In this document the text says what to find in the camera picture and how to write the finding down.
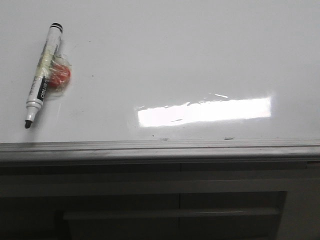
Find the whiteboard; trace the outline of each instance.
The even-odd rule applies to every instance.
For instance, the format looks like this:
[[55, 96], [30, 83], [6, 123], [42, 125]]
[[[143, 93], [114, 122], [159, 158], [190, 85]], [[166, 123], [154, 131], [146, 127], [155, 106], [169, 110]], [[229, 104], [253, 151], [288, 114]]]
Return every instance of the whiteboard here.
[[[0, 143], [320, 138], [318, 0], [3, 0]], [[30, 129], [51, 23], [72, 64]]]

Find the clear plastic bag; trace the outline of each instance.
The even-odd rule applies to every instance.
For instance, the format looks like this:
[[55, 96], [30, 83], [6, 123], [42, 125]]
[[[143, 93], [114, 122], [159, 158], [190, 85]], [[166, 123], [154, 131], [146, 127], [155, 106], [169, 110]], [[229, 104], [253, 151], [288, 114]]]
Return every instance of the clear plastic bag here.
[[71, 64], [63, 56], [55, 56], [50, 67], [48, 85], [57, 92], [63, 92], [71, 79]]

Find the marker barrel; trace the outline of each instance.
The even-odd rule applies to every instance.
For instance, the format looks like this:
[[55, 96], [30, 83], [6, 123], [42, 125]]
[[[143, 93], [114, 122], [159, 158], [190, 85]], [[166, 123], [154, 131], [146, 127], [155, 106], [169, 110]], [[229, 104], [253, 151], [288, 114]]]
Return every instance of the marker barrel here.
[[52, 64], [55, 60], [55, 55], [60, 45], [62, 32], [63, 28], [58, 23], [53, 23], [49, 28], [43, 51], [35, 71], [29, 96], [26, 101], [26, 123], [27, 121], [33, 122], [35, 120], [37, 112], [43, 105], [51, 76]]

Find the marker label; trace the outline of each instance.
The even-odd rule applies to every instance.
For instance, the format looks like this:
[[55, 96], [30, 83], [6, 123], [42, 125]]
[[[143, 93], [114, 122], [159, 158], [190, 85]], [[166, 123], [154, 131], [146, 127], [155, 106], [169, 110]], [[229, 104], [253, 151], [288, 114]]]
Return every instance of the marker label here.
[[43, 101], [47, 92], [49, 83], [49, 78], [46, 78], [45, 76], [42, 78], [41, 85], [39, 88], [38, 95], [36, 96], [37, 99]]
[[36, 89], [36, 85], [37, 85], [37, 78], [35, 77], [35, 78], [33, 79], [32, 85], [31, 85], [31, 89], [30, 89], [30, 92], [29, 92], [29, 96], [34, 94], [35, 89]]

